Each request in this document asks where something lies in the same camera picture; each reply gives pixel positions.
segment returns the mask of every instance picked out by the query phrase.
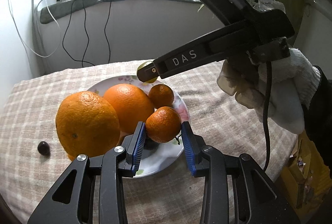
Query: tablecloth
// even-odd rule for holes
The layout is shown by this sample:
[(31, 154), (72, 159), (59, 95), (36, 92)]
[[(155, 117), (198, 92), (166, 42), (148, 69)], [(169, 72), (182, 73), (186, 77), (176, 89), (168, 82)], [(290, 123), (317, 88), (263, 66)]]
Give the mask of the tablecloth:
[[(68, 95), (117, 75), (132, 75), (143, 61), (68, 69), (15, 85), (0, 115), (0, 193), (14, 214), (26, 223), (43, 196), (70, 164), (55, 129), (55, 115)], [(216, 78), (222, 62), (210, 63), (164, 79), (185, 101), (195, 134), (224, 154), (250, 154), (263, 167), (265, 138), (254, 110), (222, 92)], [(268, 176), (275, 180), (289, 158), (297, 136), (269, 120), (271, 160)], [(37, 145), (45, 140), (50, 157)], [(141, 179), (124, 179), (129, 223), (199, 223), (204, 179), (193, 178), (182, 154), (163, 171)], [(230, 193), (230, 210), (233, 210)], [(94, 223), (98, 223), (98, 186)]]

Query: gloved hand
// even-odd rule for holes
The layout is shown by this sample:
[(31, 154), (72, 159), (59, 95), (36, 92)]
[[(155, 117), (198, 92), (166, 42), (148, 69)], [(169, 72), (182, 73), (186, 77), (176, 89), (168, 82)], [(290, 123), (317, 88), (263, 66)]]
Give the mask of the gloved hand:
[[(217, 84), (228, 95), (235, 94), (238, 103), (255, 109), (262, 121), (266, 89), (265, 63), (259, 65), (258, 75), (258, 83), (252, 84), (225, 60)], [(300, 134), (304, 130), (304, 119), (298, 102), (309, 109), (319, 80), (319, 70), (313, 67), (298, 49), (290, 49), (290, 57), (273, 61), (268, 117), (290, 132)]]

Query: plaid tablecloth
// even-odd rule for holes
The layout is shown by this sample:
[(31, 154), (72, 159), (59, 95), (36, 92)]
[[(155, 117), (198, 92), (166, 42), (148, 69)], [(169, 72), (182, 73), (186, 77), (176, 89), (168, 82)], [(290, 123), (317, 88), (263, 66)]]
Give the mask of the plaid tablecloth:
[[(70, 164), (54, 123), (61, 101), (106, 78), (135, 74), (142, 62), (64, 70), (14, 86), (0, 115), (0, 193), (23, 223)], [(263, 126), (255, 111), (239, 105), (218, 88), (215, 81), (221, 66), (222, 62), (211, 63), (164, 82), (184, 99), (195, 134), (224, 154), (247, 152), (262, 167)], [(271, 160), (267, 174), (274, 180), (293, 149), (296, 135), (271, 120), (269, 128)], [(51, 147), (49, 158), (37, 152), (42, 140)], [(163, 171), (141, 179), (125, 179), (123, 184), (129, 223), (199, 223), (204, 179), (191, 177), (183, 154)], [(98, 186), (94, 207), (94, 223), (98, 223)]]

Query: orange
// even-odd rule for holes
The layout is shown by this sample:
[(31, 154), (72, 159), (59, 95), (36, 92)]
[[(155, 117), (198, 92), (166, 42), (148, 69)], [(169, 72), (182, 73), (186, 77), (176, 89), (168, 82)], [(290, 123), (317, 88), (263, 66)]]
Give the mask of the orange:
[(147, 119), (145, 127), (150, 139), (167, 143), (179, 134), (181, 118), (173, 108), (161, 107)]
[(107, 100), (83, 91), (66, 97), (55, 117), (59, 141), (68, 157), (105, 154), (116, 146), (120, 125), (116, 111)]
[(164, 106), (172, 107), (174, 93), (167, 85), (158, 84), (151, 88), (149, 98), (156, 109)]
[(154, 112), (153, 103), (144, 91), (131, 84), (118, 84), (109, 88), (104, 98), (114, 107), (120, 130), (134, 133), (139, 121), (145, 122)]

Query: plate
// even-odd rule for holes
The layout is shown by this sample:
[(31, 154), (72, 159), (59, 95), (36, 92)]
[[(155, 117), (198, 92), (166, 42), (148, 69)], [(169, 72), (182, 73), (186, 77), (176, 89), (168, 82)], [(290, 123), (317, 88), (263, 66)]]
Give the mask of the plate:
[[(154, 83), (145, 83), (141, 82), (136, 75), (126, 75), (111, 77), (106, 80), (100, 81), (99, 83), (91, 86), (88, 91), (95, 92), (98, 95), (103, 96), (107, 89), (121, 83), (135, 85), (138, 88), (142, 89), (146, 94), (149, 94), (150, 89), (154, 85), (163, 84), (163, 82), (159, 80), (155, 81)], [(182, 122), (190, 122), (190, 116), (185, 102), (176, 91), (173, 90), (173, 92), (173, 108), (180, 115)], [(172, 164), (181, 155), (183, 151), (183, 143), (181, 137), (179, 141), (180, 145), (178, 144), (176, 139), (173, 139), (168, 143), (158, 144), (157, 148), (153, 150), (144, 149), (141, 163), (139, 165), (139, 170), (136, 172), (134, 178), (152, 175), (170, 166), (170, 164)]]

